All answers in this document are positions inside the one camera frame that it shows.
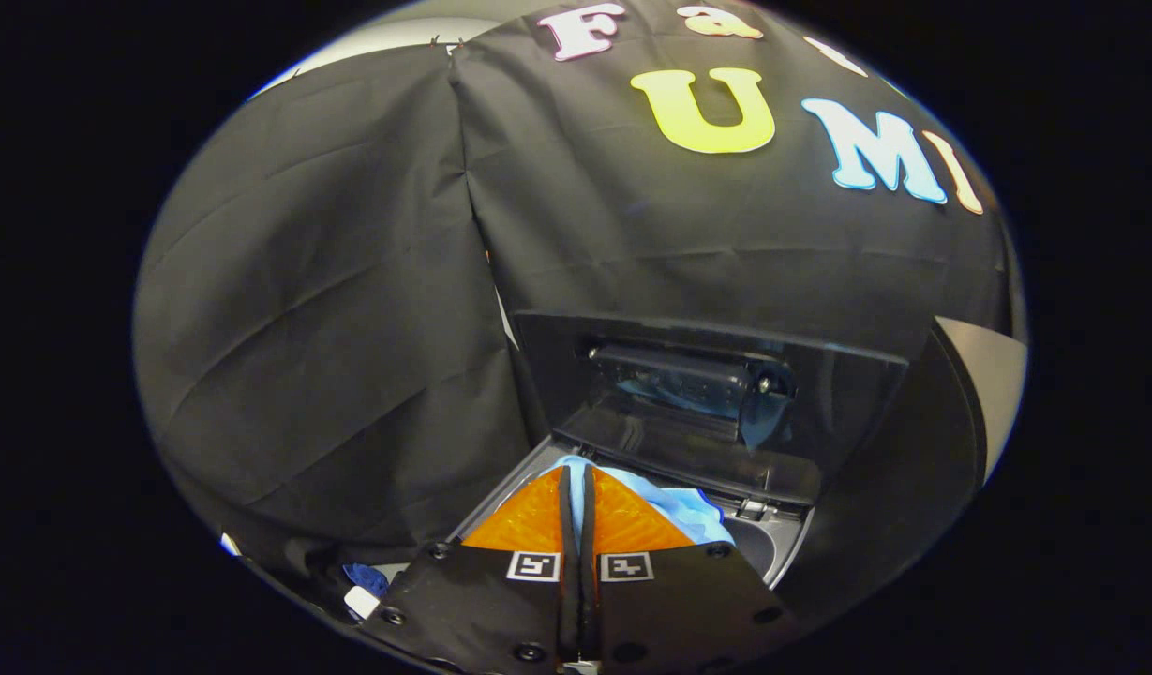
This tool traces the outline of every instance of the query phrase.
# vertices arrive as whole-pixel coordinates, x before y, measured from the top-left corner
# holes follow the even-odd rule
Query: letter m
[[[834,183],[850,189],[876,188],[876,176],[863,167],[862,154],[888,189],[896,189],[903,166],[904,188],[909,195],[933,204],[947,203],[947,194],[939,187],[922,153],[922,145],[914,137],[914,128],[907,121],[888,113],[877,113],[878,131],[872,134],[862,120],[838,101],[805,98],[802,107],[821,120],[829,143],[833,143],[833,152],[838,156]]]

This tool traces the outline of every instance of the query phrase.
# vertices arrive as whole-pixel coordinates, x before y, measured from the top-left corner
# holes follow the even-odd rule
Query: black cloth
[[[915,358],[935,314],[1009,333],[999,205],[962,144],[880,79],[825,58],[795,26],[721,2],[761,39],[705,36],[674,0],[619,2],[608,51],[556,61],[530,14],[455,51],[468,181],[507,311],[621,313],[748,325]],[[685,69],[708,123],[737,104],[712,68],[748,68],[776,132],[750,153],[696,153],[662,137],[636,74]],[[825,128],[802,108],[829,98],[876,129],[917,129],[948,204],[833,182]],[[954,197],[919,136],[956,149],[984,214]]]
[[[412,547],[529,450],[448,69],[403,47],[280,84],[169,195],[135,363],[213,526]]]

